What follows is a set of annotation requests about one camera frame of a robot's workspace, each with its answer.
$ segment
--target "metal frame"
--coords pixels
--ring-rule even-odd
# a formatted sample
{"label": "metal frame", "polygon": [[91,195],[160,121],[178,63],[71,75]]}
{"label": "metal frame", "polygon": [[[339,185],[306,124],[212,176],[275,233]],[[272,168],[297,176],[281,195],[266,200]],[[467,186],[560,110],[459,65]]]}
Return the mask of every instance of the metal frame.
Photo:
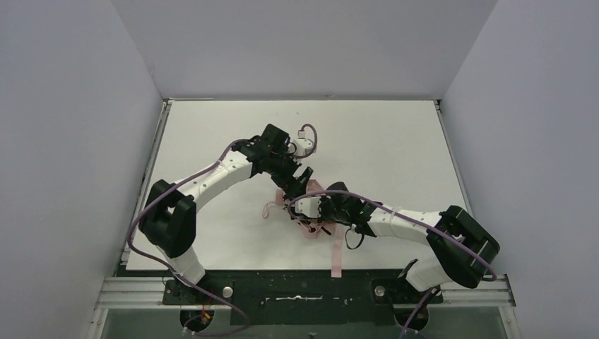
{"label": "metal frame", "polygon": [[[113,277],[106,278],[96,303],[103,309],[201,309],[202,305],[164,305],[162,296],[165,286],[160,277]],[[499,307],[511,309],[516,304],[511,293],[507,275],[498,275],[493,282],[482,281],[471,290],[454,282],[441,286],[443,303],[428,307]],[[394,305],[395,308],[413,309],[415,305]],[[225,305],[206,305],[205,309],[229,309]]]}
{"label": "metal frame", "polygon": [[[272,100],[273,98],[256,99],[255,97],[234,97],[234,98],[192,98],[184,100]],[[286,98],[286,100],[400,100],[397,97],[336,97],[335,95],[322,95],[318,97],[297,97],[295,99]],[[413,98],[412,100],[423,100],[422,98]],[[170,113],[172,103],[175,99],[165,100],[160,113],[159,122],[156,128],[155,137],[153,140],[150,157],[146,165],[146,171],[139,191],[139,197],[134,210],[134,215],[137,216],[142,207],[149,188],[149,179],[154,168],[162,135],[164,134],[167,119]],[[444,125],[441,108],[438,100],[433,100],[437,116],[441,124],[441,129],[445,136],[445,141],[449,149],[451,161],[456,171],[458,183],[460,185],[465,207],[469,213],[472,212],[470,201],[463,184],[463,180],[456,163],[451,145],[447,138],[446,128]],[[129,259],[130,249],[127,245],[124,247],[120,265],[126,265]],[[162,283],[161,277],[113,277],[106,278],[95,305],[93,317],[90,321],[88,330],[88,339],[99,339],[102,336],[105,320],[110,309],[199,309],[201,305],[196,306],[173,306],[162,304],[162,296],[165,286]],[[441,304],[430,304],[428,307],[498,307],[501,314],[502,322],[508,339],[520,339],[521,333],[518,328],[514,307],[516,306],[514,295],[511,291],[511,286],[507,275],[498,275],[494,282],[481,282],[479,287],[470,290],[456,283],[449,282],[441,286],[444,297],[444,302]],[[415,305],[402,304],[394,305],[395,308],[413,308]],[[229,309],[225,305],[207,305],[206,309]]]}

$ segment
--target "pink fabric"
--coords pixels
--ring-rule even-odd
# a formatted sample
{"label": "pink fabric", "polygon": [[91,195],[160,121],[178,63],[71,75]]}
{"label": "pink fabric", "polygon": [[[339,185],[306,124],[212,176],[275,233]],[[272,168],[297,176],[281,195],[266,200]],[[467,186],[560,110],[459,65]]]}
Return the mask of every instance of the pink fabric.
{"label": "pink fabric", "polygon": [[341,225],[333,224],[333,262],[331,264],[331,277],[341,278],[341,254],[343,252],[343,230]]}
{"label": "pink fabric", "polygon": [[277,204],[277,206],[283,205],[283,190],[282,189],[277,189],[277,191],[275,193],[275,203]]}

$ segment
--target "black bracket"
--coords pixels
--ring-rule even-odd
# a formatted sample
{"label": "black bracket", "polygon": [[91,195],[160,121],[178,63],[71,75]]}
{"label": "black bracket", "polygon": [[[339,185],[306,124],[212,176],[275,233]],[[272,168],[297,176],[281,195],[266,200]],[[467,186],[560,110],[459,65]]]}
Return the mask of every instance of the black bracket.
{"label": "black bracket", "polygon": [[[157,181],[150,189],[146,206],[173,186],[165,180]],[[196,203],[192,197],[173,191],[148,211],[139,230],[170,258],[181,256],[196,238]]]}
{"label": "black bracket", "polygon": [[[449,206],[441,212],[435,228],[460,237],[462,245],[468,247],[486,262],[491,263],[499,253],[499,243],[485,231],[468,212],[458,206]],[[438,234],[428,231],[427,241],[439,259],[445,273],[456,283],[476,288],[487,269],[469,254],[459,249]]]}
{"label": "black bracket", "polygon": [[313,169],[306,167],[302,175],[297,178],[293,176],[301,164],[289,154],[289,140],[287,132],[268,124],[261,136],[240,141],[231,149],[241,152],[251,162],[252,177],[263,172],[270,174],[273,182],[285,192],[285,197],[292,200],[306,194]]}

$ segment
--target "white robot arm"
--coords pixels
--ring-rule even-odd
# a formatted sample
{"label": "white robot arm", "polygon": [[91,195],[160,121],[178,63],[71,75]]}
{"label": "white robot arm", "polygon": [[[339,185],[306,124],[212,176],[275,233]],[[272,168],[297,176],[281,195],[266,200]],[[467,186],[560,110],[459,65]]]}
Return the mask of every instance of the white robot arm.
{"label": "white robot arm", "polygon": [[[139,229],[159,248],[178,274],[196,284],[206,274],[191,246],[195,239],[197,212],[237,182],[266,172],[285,192],[288,210],[300,222],[332,221],[347,225],[362,236],[397,237],[430,246],[436,256],[416,261],[404,277],[416,290],[424,291],[449,281],[469,288],[478,285],[486,268],[447,237],[440,237],[423,226],[435,225],[456,239],[453,242],[460,242],[490,263],[499,252],[499,245],[469,214],[457,206],[444,212],[429,213],[393,210],[348,192],[342,182],[331,185],[327,191],[306,194],[312,169],[307,167],[299,177],[294,177],[294,173],[300,166],[300,159],[311,155],[315,145],[303,133],[291,139],[287,133],[269,124],[262,136],[235,143],[214,169],[163,199],[142,219]],[[164,180],[154,184],[148,204],[174,184]]]}

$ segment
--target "glass panel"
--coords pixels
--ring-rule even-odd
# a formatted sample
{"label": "glass panel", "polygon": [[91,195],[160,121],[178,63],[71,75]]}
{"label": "glass panel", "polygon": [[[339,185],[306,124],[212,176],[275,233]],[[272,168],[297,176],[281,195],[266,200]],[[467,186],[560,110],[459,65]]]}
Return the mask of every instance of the glass panel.
{"label": "glass panel", "polygon": [[[218,310],[212,324],[204,331],[230,329],[230,311]],[[345,325],[252,326],[227,338],[397,338],[400,329],[374,326],[371,323]],[[164,338],[180,339],[179,310],[176,309],[111,309],[102,339]],[[408,333],[405,339],[486,338],[506,339],[501,315],[496,307],[429,308],[429,323],[422,336]]]}

